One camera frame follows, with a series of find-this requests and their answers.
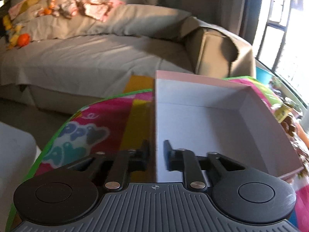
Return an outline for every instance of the crosshair marker symbol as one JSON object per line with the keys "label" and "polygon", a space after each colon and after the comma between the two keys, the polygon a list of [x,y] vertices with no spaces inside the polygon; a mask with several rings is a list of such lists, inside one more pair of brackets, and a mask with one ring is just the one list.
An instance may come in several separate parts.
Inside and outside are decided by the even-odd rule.
{"label": "crosshair marker symbol", "polygon": [[151,188],[153,188],[154,190],[157,190],[159,188],[158,185],[153,185]]}

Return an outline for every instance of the sofa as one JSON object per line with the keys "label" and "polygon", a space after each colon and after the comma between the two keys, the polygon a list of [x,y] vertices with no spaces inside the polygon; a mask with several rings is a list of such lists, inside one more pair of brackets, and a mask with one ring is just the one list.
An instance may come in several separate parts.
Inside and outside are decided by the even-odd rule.
{"label": "sofa", "polygon": [[117,95],[131,75],[154,77],[156,70],[255,76],[249,43],[178,9],[121,5],[106,22],[44,16],[22,33],[33,40],[23,48],[6,51],[1,39],[0,97],[63,113]]}

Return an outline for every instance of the sofa armrest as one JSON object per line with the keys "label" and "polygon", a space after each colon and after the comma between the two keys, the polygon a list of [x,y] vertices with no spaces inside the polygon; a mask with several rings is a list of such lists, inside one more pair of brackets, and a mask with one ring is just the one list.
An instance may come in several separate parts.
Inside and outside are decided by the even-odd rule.
{"label": "sofa armrest", "polygon": [[237,42],[241,43],[241,55],[230,37],[217,30],[199,27],[191,32],[185,39],[185,48],[194,73],[212,78],[255,77],[251,45],[239,37]]}

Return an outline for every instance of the sofa seat cushion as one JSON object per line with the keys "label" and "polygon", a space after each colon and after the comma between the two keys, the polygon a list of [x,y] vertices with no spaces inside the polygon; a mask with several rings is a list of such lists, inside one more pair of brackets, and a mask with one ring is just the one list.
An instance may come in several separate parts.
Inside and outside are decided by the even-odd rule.
{"label": "sofa seat cushion", "polygon": [[75,95],[121,93],[131,75],[193,73],[183,45],[148,37],[95,35],[32,42],[0,57],[0,83],[31,84]]}

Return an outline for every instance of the teal bucket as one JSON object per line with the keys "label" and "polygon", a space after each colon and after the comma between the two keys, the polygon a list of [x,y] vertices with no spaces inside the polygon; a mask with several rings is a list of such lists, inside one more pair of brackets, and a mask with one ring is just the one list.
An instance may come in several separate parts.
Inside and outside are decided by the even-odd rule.
{"label": "teal bucket", "polygon": [[256,67],[256,79],[264,85],[268,85],[268,82],[271,80],[273,74],[267,70]]}

